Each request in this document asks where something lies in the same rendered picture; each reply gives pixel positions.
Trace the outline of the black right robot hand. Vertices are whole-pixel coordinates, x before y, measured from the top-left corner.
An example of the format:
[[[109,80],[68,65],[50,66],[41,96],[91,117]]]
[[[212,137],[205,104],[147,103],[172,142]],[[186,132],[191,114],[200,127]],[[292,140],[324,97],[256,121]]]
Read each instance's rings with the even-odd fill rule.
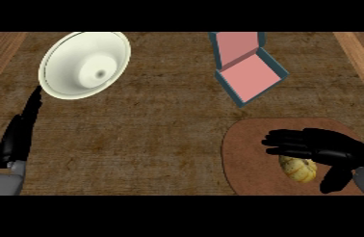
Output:
[[[364,143],[326,129],[275,129],[262,140],[265,153],[309,159],[330,166],[320,183],[320,192],[337,192],[352,179],[352,171],[364,167]]]

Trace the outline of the yellow squash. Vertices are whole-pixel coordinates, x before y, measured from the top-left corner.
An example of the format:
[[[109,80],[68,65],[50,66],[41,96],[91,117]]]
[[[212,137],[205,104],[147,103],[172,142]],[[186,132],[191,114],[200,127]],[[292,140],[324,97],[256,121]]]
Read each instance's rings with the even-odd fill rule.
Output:
[[[306,183],[315,178],[317,166],[311,159],[280,155],[278,164],[281,171],[293,181]]]

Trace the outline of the brown oval cutting board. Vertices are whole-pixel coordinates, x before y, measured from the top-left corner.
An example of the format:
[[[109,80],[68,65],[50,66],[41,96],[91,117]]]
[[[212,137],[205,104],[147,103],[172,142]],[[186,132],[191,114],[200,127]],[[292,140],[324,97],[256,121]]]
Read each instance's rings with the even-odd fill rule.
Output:
[[[281,171],[278,156],[265,153],[262,139],[273,129],[323,128],[359,140],[357,133],[330,118],[246,118],[228,128],[222,138],[222,170],[228,185],[239,196],[323,196],[320,183],[329,166],[317,165],[308,183],[293,181]]]

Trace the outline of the teal and pink open box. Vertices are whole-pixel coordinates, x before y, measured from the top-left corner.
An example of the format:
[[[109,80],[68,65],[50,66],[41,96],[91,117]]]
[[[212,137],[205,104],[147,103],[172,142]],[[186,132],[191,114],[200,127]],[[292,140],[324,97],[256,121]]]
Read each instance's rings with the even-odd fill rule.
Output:
[[[243,107],[289,76],[264,49],[265,32],[211,32],[215,77],[237,107]]]

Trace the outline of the white round bowl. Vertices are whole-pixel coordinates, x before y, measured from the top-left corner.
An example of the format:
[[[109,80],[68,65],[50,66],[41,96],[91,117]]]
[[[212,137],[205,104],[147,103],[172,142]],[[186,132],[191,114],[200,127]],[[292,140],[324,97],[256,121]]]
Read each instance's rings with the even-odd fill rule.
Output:
[[[121,32],[74,32],[49,49],[38,67],[44,92],[74,100],[102,92],[118,80],[131,59]]]

